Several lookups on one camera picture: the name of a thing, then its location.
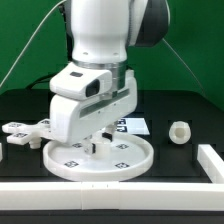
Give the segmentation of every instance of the black surface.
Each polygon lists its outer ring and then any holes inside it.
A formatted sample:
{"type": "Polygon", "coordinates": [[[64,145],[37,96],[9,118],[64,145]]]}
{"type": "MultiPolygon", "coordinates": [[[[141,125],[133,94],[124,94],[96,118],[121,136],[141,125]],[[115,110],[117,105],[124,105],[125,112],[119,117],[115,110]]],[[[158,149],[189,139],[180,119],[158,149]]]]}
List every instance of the black surface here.
{"type": "MultiPolygon", "coordinates": [[[[48,118],[52,94],[47,90],[11,90],[0,96],[0,125],[10,121],[37,123],[48,118]]],[[[140,91],[138,106],[129,117],[144,117],[155,151],[153,167],[139,182],[210,182],[197,162],[198,144],[212,144],[221,157],[224,153],[224,112],[200,95],[185,91],[140,91]],[[174,121],[186,121],[192,131],[191,140],[178,146],[170,142],[168,131],[174,121]]],[[[42,162],[42,149],[28,145],[3,143],[0,163],[1,182],[65,181],[49,173],[42,162]]],[[[223,223],[223,212],[178,211],[18,211],[0,212],[1,223],[223,223]]]]}

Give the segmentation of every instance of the white border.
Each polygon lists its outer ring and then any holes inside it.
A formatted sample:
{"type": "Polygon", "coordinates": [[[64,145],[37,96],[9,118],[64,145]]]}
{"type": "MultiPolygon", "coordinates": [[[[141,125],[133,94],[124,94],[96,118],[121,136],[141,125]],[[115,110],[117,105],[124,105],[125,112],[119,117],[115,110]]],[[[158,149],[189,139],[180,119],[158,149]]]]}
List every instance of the white border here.
{"type": "Polygon", "coordinates": [[[198,160],[209,177],[216,170],[215,183],[1,183],[0,210],[224,211],[223,161],[209,145],[199,145],[198,160]]]}

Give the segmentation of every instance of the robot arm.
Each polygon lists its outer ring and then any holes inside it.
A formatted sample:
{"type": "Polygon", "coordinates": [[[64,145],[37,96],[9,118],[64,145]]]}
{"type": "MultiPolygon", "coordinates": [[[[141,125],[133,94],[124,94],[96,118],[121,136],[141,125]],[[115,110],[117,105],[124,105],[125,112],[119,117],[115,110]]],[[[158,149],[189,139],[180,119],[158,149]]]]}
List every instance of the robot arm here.
{"type": "Polygon", "coordinates": [[[65,9],[67,32],[74,40],[72,62],[50,82],[56,94],[50,120],[34,126],[5,125],[5,132],[14,133],[7,140],[29,142],[32,148],[40,147],[42,137],[53,140],[44,147],[44,164],[66,179],[125,180],[140,175],[152,165],[151,145],[115,132],[116,121],[137,105],[126,48],[150,47],[163,38],[169,24],[167,2],[68,0],[65,9]]]}

